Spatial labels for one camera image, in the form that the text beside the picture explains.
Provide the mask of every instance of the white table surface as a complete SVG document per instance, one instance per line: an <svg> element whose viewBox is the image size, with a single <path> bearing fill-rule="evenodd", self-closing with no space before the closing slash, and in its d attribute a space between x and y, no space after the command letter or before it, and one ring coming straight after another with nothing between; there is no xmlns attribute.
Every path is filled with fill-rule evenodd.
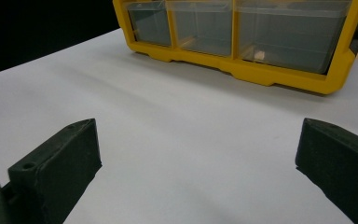
<svg viewBox="0 0 358 224"><path fill-rule="evenodd" d="M65 223L351 223L295 165L304 118L358 134L358 60L319 96L130 51L121 30L0 72L0 183L96 118L103 168Z"/></svg>

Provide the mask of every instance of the yellow storage organizer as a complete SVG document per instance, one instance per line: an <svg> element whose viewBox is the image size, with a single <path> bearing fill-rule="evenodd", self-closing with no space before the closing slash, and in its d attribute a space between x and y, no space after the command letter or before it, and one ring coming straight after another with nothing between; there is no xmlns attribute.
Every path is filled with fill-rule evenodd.
<svg viewBox="0 0 358 224"><path fill-rule="evenodd" d="M113 0L130 49L328 94L355 54L358 0Z"/></svg>

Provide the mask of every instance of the yellow plastic frame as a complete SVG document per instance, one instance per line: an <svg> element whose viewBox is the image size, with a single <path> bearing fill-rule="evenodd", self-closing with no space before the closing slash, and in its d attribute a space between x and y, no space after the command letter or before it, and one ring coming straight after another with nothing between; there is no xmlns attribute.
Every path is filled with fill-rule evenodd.
<svg viewBox="0 0 358 224"><path fill-rule="evenodd" d="M238 12L233 10L232 49L231 56L221 57L179 49L173 26L173 12L167 10L172 45L159 45L137 42L132 30L131 20L125 0L113 0L118 23L124 32L130 49L148 54L151 58L163 62L184 61L229 72L237 79L254 82L264 86L282 84L306 91L329 94L342 88L355 60L355 54L350 50L351 40L358 24L358 0L352 0L341 35L334 51L332 62L326 75L298 71L294 69L271 66L262 63L246 62L238 57Z"/></svg>

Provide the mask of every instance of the plastic bin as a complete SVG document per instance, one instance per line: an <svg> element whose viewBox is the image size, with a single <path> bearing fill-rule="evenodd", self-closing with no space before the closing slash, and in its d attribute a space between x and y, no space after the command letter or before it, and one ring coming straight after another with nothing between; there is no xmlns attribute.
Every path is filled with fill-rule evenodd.
<svg viewBox="0 0 358 224"><path fill-rule="evenodd" d="M129 2L126 8L130 14L136 41L162 46L171 45L164 1Z"/></svg>
<svg viewBox="0 0 358 224"><path fill-rule="evenodd" d="M167 1L180 49L231 54L232 1Z"/></svg>
<svg viewBox="0 0 358 224"><path fill-rule="evenodd" d="M238 0L240 56L323 74L350 4L350 0Z"/></svg>

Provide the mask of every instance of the screw hole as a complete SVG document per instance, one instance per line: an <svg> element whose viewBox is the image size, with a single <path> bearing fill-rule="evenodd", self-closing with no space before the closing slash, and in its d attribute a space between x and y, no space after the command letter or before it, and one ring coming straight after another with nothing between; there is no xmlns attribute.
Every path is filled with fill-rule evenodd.
<svg viewBox="0 0 358 224"><path fill-rule="evenodd" d="M29 170L31 168L34 167L34 163L33 162L28 162L28 163L25 163L23 166L22 166L22 169L24 170Z"/></svg>

